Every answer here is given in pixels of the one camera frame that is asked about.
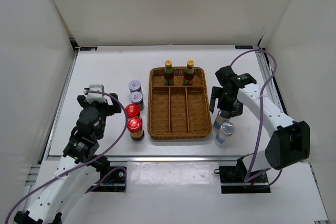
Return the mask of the silver-cap white bottle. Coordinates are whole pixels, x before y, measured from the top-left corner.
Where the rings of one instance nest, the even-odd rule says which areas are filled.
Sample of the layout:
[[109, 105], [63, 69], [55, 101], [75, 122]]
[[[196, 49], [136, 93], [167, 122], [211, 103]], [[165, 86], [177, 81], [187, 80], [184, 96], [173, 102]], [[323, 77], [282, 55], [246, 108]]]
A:
[[232, 114], [230, 112], [219, 110], [213, 123], [213, 130], [217, 133], [223, 124], [233, 126], [233, 123], [230, 121], [231, 118]]
[[215, 136], [215, 144], [223, 146], [226, 144], [231, 136], [235, 133], [235, 127], [232, 122], [224, 122], [218, 129]]

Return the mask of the yellow-cap sauce bottle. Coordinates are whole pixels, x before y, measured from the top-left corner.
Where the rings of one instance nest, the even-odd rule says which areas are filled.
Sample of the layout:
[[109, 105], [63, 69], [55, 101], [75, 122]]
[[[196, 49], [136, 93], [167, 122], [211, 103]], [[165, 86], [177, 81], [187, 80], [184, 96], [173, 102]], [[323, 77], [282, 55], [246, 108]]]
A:
[[172, 67], [172, 61], [166, 60], [164, 67], [164, 80], [167, 86], [174, 85], [174, 69]]
[[183, 75], [183, 85], [191, 86], [194, 79], [194, 60], [188, 60]]

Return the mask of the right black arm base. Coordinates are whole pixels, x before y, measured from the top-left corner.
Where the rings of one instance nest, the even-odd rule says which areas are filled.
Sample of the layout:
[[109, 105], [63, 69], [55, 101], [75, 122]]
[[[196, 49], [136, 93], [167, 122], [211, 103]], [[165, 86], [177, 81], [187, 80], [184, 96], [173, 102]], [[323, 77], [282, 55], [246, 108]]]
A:
[[220, 166], [214, 169], [214, 174], [219, 175], [222, 194], [268, 194], [271, 193], [268, 186], [267, 174], [264, 173], [249, 182], [238, 175], [235, 166]]

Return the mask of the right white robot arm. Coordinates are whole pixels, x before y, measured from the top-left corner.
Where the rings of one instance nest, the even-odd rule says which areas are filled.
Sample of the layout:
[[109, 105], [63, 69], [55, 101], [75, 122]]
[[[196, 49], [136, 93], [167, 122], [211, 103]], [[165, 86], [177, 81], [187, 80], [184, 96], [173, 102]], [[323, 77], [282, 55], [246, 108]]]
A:
[[230, 120], [243, 113], [243, 107], [259, 120], [259, 130], [270, 137], [264, 150], [255, 147], [252, 154], [237, 160], [236, 177], [250, 182], [270, 169], [282, 170], [310, 156], [310, 127], [284, 114], [263, 95], [256, 80], [248, 73], [237, 75], [231, 66], [216, 71], [220, 87], [213, 87], [209, 110], [219, 108], [214, 122], [215, 142], [222, 145], [234, 132]]

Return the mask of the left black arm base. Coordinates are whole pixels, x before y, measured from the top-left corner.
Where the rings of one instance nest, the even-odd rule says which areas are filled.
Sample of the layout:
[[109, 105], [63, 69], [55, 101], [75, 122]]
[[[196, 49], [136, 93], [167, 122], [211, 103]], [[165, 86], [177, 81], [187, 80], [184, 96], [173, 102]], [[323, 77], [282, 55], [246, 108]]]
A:
[[127, 167], [110, 166], [106, 172], [100, 175], [99, 180], [87, 191], [102, 193], [124, 193], [127, 190]]

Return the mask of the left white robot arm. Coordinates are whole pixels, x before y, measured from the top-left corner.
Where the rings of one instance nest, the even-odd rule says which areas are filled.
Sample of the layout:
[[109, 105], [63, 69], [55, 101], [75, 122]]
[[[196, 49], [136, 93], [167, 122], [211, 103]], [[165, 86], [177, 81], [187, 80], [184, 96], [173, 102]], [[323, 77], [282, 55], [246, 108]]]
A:
[[104, 136], [106, 118], [125, 111], [117, 94], [87, 88], [77, 100], [82, 111], [57, 169], [48, 182], [24, 196], [27, 199], [40, 191], [25, 211], [16, 213], [14, 223], [65, 223], [84, 194], [109, 180], [113, 172], [126, 171], [124, 167], [112, 167], [104, 153], [95, 154]]

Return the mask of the far red-lid sauce jar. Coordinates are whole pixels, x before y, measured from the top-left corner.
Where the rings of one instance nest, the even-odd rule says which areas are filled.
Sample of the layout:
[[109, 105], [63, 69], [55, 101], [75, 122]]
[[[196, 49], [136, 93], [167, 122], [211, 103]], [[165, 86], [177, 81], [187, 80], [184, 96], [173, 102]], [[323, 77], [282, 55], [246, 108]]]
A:
[[140, 107], [137, 104], [134, 104], [134, 103], [128, 104], [125, 107], [125, 111], [127, 113], [128, 119], [138, 117], [140, 120], [142, 120], [142, 118], [140, 116], [141, 110], [140, 110]]

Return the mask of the red-lid sauce jar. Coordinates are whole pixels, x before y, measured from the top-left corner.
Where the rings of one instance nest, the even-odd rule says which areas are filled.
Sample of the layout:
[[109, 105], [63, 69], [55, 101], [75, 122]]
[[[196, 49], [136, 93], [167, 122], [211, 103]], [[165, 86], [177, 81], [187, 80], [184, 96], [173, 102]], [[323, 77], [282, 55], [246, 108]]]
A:
[[139, 141], [144, 137], [144, 130], [142, 128], [142, 120], [140, 117], [135, 116], [128, 119], [127, 129], [130, 132], [130, 136], [133, 140]]
[[127, 113], [128, 119], [138, 117], [140, 120], [142, 120], [142, 118], [140, 116], [141, 110], [140, 110], [140, 107], [137, 104], [134, 104], [134, 103], [128, 104], [125, 107], [125, 111]]

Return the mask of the near grey-lid spice jar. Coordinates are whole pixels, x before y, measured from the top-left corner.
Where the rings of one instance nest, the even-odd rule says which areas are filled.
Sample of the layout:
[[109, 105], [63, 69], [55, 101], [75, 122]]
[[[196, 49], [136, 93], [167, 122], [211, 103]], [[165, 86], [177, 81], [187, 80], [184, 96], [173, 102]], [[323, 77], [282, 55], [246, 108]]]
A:
[[140, 111], [144, 109], [143, 95], [139, 91], [132, 92], [130, 94], [130, 101], [133, 104], [137, 104], [140, 108]]

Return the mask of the grey-lid spice jar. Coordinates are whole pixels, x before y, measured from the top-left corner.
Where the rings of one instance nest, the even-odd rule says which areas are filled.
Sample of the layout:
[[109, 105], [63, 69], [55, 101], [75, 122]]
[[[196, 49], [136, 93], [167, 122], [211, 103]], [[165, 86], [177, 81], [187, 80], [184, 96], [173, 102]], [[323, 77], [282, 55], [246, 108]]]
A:
[[140, 92], [142, 93], [142, 86], [139, 80], [131, 80], [128, 84], [130, 93]]
[[133, 104], [137, 104], [140, 108], [140, 111], [144, 109], [143, 95], [139, 91], [132, 92], [130, 94], [130, 101]]

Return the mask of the far grey-lid spice jar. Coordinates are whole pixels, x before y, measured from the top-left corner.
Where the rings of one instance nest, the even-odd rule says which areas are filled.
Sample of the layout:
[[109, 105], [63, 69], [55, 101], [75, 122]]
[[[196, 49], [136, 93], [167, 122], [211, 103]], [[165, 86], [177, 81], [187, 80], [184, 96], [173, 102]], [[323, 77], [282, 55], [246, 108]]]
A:
[[128, 84], [130, 93], [140, 92], [142, 93], [142, 86], [139, 80], [131, 80]]

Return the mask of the near red-lid sauce jar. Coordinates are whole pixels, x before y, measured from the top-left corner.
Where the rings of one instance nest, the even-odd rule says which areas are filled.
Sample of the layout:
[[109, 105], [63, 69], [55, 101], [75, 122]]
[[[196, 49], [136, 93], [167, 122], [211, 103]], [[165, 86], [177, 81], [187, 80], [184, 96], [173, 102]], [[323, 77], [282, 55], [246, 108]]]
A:
[[140, 117], [135, 116], [128, 119], [127, 129], [130, 132], [130, 136], [133, 140], [139, 141], [144, 137], [144, 130], [142, 128], [142, 120]]

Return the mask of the brown wicker divided basket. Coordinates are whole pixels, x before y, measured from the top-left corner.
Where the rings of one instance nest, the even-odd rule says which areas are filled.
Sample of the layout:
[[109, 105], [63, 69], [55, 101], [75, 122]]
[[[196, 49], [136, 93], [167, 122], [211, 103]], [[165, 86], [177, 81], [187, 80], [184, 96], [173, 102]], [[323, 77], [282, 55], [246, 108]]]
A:
[[147, 130], [155, 140], [204, 138], [212, 131], [205, 72], [195, 68], [191, 86], [182, 85], [184, 67], [174, 68], [174, 85], [164, 82], [164, 68], [149, 75]]

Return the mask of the black corner label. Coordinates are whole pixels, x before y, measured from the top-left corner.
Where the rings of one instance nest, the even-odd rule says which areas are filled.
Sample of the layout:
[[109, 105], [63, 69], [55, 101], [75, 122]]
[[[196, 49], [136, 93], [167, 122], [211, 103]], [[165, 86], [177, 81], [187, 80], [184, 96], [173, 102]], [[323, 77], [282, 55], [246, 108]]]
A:
[[251, 45], [235, 45], [236, 50], [253, 50], [253, 48]]
[[80, 51], [96, 51], [98, 47], [80, 47]]

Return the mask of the left black corner label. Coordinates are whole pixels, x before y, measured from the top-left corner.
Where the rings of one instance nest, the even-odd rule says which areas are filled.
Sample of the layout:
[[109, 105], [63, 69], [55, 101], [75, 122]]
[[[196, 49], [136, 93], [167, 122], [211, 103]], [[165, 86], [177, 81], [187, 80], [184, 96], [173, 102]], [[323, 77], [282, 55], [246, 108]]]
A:
[[80, 47], [80, 51], [96, 51], [98, 47]]

